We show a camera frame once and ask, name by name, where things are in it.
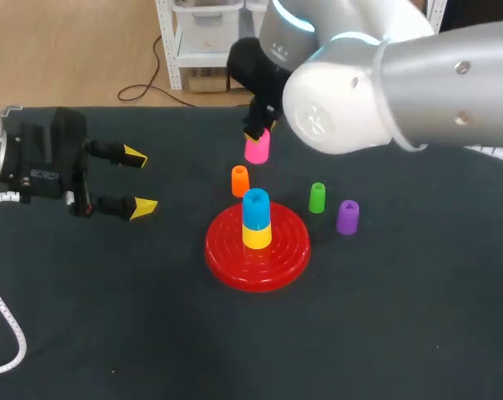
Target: orange cup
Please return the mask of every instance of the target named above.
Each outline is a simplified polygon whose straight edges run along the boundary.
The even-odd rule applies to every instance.
[[[248,169],[243,165],[237,165],[231,173],[231,181],[233,185],[233,195],[237,198],[243,198],[249,190],[249,175]]]

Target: red circular base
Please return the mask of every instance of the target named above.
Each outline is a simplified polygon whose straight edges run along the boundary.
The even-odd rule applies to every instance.
[[[213,274],[232,288],[268,292],[295,280],[310,260],[310,240],[301,218],[271,203],[272,242],[252,250],[242,242],[242,204],[227,208],[207,231],[204,252]]]

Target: white cable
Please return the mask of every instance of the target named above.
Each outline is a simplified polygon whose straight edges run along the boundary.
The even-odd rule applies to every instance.
[[[1,202],[19,202],[19,193],[17,192],[6,192],[0,193],[0,203]],[[19,363],[25,358],[25,354],[27,354],[27,341],[25,340],[25,335],[23,331],[18,325],[16,318],[12,315],[7,305],[1,299],[0,296],[0,312],[4,316],[4,319],[7,320],[8,325],[13,330],[14,335],[16,335],[16,339],[18,340],[19,351],[18,355],[8,364],[5,364],[0,367],[0,373],[5,373],[6,371],[10,371],[19,365]]]
[[[469,146],[467,147],[474,152],[485,154],[493,158],[498,158],[503,161],[503,147],[482,147],[482,146]]]

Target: purple cup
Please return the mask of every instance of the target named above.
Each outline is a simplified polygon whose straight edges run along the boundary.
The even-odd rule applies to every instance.
[[[357,232],[359,227],[359,204],[353,200],[346,200],[340,204],[336,230],[339,234],[349,236]]]

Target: beige floor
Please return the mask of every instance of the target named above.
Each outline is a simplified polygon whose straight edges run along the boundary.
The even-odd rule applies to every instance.
[[[119,89],[153,74],[159,34],[154,0],[0,0],[0,109],[120,105]],[[158,54],[163,58],[162,47]],[[169,86],[165,64],[155,85]],[[249,100],[241,93],[173,94],[201,106]],[[178,104],[151,91],[127,105]]]

